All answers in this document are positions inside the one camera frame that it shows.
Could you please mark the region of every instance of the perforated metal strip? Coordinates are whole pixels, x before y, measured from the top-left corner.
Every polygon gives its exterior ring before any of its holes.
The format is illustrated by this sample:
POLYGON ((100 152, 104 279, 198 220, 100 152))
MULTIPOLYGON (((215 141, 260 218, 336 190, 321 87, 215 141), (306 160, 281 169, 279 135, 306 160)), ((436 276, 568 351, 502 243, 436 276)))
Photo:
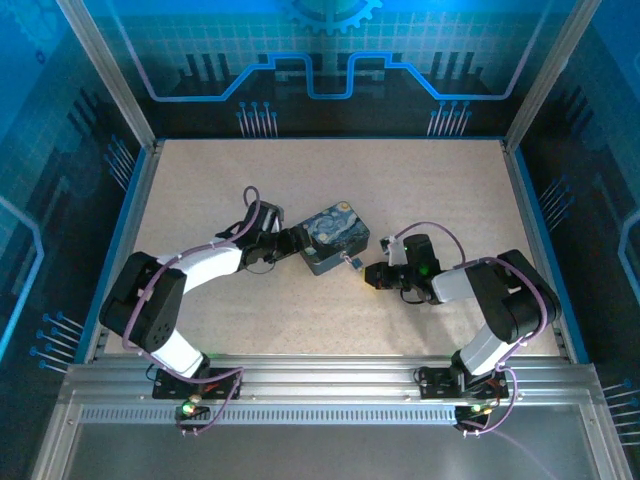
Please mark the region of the perforated metal strip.
MULTIPOLYGON (((176 405, 90 405, 82 423, 162 425, 174 423, 176 405)), ((211 413, 194 424, 206 423, 211 413)), ((231 405, 224 425, 452 425, 455 408, 441 405, 231 405)))

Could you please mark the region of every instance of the blue circuit line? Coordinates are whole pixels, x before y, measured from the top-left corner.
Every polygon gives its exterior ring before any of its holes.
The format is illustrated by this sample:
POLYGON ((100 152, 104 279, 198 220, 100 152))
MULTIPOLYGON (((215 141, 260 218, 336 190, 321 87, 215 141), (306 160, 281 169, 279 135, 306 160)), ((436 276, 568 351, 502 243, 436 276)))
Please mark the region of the blue circuit line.
POLYGON ((0 205, 7 209, 9 213, 16 217, 29 230, 31 230, 31 234, 33 235, 33 243, 36 246, 36 258, 33 261, 33 265, 31 265, 29 275, 27 275, 27 279, 25 280, 22 290, 20 291, 18 301, 13 307, 13 311, 11 312, 11 316, 9 317, 9 323, 7 323, 7 327, 2 333, 2 339, 0 339, 0 362, 2 362, 2 358, 4 357, 4 354, 7 351, 7 347, 9 346, 9 341, 13 336, 13 332, 15 331, 20 315, 22 314, 22 310, 24 309, 25 303, 27 302, 27 297, 31 292, 33 283, 36 280, 36 276, 38 275, 38 271, 40 270, 40 266, 42 265, 42 262, 44 260, 44 247, 42 245, 40 227, 38 227, 36 222, 34 222, 20 210, 18 210, 18 208, 16 208, 4 197, 0 197, 0 205))
POLYGON ((142 66, 142 62, 138 57, 131 39, 129 38, 120 17, 116 13, 115 7, 111 2, 109 2, 109 8, 111 10, 111 14, 113 19, 118 27, 120 34, 127 46, 127 50, 133 59, 133 62, 136 65, 138 73, 140 74, 140 78, 144 83, 149 96, 155 100, 156 102, 164 102, 164 103, 176 103, 176 102, 224 102, 229 99, 229 97, 242 85, 242 83, 253 73, 256 71, 264 71, 264 70, 275 70, 276 69, 276 61, 277 60, 302 60, 305 64, 305 73, 307 80, 307 94, 310 98, 314 100, 346 100, 351 98, 354 90, 354 82, 355 82, 355 63, 360 59, 383 59, 384 60, 384 68, 390 70, 406 70, 411 74, 413 78, 427 91, 431 94, 431 96, 435 100, 491 100, 491 101, 502 101, 509 98, 515 85, 520 78, 520 74, 524 68, 524 65, 527 62, 527 59, 531 53, 533 46, 535 45, 538 36, 540 35, 540 31, 542 30, 542 26, 546 21, 549 13, 551 11, 551 7, 555 0, 549 0, 547 5, 540 15, 540 20, 536 25, 527 46, 522 54, 522 58, 518 62, 516 70, 509 82, 507 90, 500 95, 486 95, 486 94, 445 94, 439 93, 433 85, 431 85, 424 76, 418 71, 418 69, 412 64, 408 62, 394 62, 393 61, 393 52, 356 52, 351 54, 347 61, 347 85, 346 91, 344 93, 316 93, 313 84, 313 62, 311 57, 306 53, 267 53, 267 63, 258 63, 249 65, 247 68, 243 70, 243 72, 227 87, 227 89, 222 93, 222 95, 194 95, 194 96, 173 96, 173 97, 161 97, 156 94, 153 85, 151 85, 151 81, 149 76, 147 75, 144 67, 142 66))
POLYGON ((624 223, 622 224, 622 230, 620 232, 620 243, 618 244, 618 258, 620 259, 622 269, 627 276, 627 280, 629 280, 629 285, 631 285, 638 303, 640 303, 640 284, 638 283, 636 274, 633 271, 631 262, 629 261, 629 258, 627 258, 626 250, 629 243, 629 231, 631 230, 631 227, 633 227, 639 221, 640 210, 636 210, 625 219, 624 223))

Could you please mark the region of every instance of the metal frame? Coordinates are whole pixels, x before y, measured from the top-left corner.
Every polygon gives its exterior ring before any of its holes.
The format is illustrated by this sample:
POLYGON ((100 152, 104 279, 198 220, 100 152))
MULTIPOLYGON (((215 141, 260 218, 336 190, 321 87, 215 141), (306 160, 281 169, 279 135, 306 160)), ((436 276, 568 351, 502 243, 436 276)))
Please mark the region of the metal frame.
MULTIPOLYGON (((459 399, 420 400, 413 371, 440 367, 447 357, 224 356, 216 366, 246 367, 242 394, 226 424, 454 423, 459 399)), ((561 358, 516 357, 518 405, 580 407, 593 458, 603 479, 631 479, 592 365, 561 358)), ((109 355, 69 369, 32 478, 63 478, 81 429, 95 423, 173 424, 180 402, 154 400, 148 364, 135 355, 109 355)))
POLYGON ((505 136, 507 151, 514 152, 533 123, 551 88, 567 66, 569 57, 589 26, 602 0, 576 0, 531 89, 527 92, 505 136))
POLYGON ((156 143, 156 137, 84 2, 57 2, 140 145, 143 148, 152 148, 156 143))

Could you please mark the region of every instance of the beige table surface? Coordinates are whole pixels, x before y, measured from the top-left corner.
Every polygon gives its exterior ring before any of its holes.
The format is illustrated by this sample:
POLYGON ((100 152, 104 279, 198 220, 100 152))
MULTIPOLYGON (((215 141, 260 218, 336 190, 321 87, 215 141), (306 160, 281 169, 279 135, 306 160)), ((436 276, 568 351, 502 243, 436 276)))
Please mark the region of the beige table surface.
MULTIPOLYGON (((209 241, 244 218, 250 184, 284 208, 286 226, 348 201, 371 230, 365 265, 385 259, 380 238, 421 220, 451 229, 468 258, 511 248, 531 257, 499 143, 467 140, 167 141, 136 250, 209 241)), ((459 262, 448 237, 421 231, 443 268, 459 262)), ((268 275, 240 272, 192 290, 177 328, 207 353, 448 355, 482 325, 475 301, 406 305, 347 265, 316 277, 295 256, 268 275)), ((111 334, 106 351, 120 352, 120 338, 111 334)), ((521 353, 557 355, 551 329, 521 353)))

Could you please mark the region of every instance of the blue panel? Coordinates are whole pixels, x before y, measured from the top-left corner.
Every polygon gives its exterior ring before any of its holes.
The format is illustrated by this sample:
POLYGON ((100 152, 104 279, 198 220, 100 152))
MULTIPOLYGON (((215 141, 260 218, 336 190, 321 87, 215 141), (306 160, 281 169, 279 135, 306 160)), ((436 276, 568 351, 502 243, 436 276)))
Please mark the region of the blue panel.
POLYGON ((139 145, 55 2, 0 0, 0 65, 0 476, 29 478, 139 145))
POLYGON ((157 136, 246 137, 236 113, 251 101, 278 108, 281 137, 504 135, 573 6, 237 3, 89 2, 157 136), (440 101, 472 104, 429 133, 440 101))
POLYGON ((640 6, 604 0, 522 143, 605 384, 640 377, 640 6))

